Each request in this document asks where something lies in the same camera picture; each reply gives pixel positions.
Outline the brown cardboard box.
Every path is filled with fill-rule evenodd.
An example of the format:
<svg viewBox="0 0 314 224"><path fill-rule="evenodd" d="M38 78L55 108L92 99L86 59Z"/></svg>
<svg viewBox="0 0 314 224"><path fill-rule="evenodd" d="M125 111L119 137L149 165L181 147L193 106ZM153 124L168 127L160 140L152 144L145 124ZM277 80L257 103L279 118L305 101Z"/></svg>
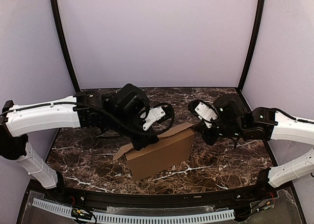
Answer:
<svg viewBox="0 0 314 224"><path fill-rule="evenodd" d="M113 160L125 160L133 181L155 175L189 159L195 132L192 123L182 123L158 136L159 141L137 151L131 143L122 146Z"/></svg>

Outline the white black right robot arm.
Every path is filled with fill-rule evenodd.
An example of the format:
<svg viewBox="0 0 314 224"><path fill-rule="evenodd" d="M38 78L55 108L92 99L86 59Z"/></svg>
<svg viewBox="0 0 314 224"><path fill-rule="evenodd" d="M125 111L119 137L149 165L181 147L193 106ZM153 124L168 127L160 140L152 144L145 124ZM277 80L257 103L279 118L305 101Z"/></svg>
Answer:
<svg viewBox="0 0 314 224"><path fill-rule="evenodd" d="M193 100L189 111L200 119L194 130L213 146L219 138L237 145L243 140L283 140L313 145L314 122L292 116L278 108L257 107L250 111L236 93L217 98L213 105ZM256 188L270 191L289 181L314 172L314 151L276 167L259 172Z"/></svg>

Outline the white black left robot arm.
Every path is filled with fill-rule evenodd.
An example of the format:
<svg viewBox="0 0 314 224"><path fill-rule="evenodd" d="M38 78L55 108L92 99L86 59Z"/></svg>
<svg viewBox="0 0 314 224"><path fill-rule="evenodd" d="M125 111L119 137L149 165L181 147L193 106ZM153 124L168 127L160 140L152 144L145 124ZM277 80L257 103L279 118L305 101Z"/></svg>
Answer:
<svg viewBox="0 0 314 224"><path fill-rule="evenodd" d="M165 115L161 106L139 88L127 84L119 92L79 92L45 103L20 106L7 101L0 115L0 155L16 161L45 189L61 188L62 175L50 168L35 152L28 133L56 128L112 130L128 137L136 150L158 142L151 126Z"/></svg>

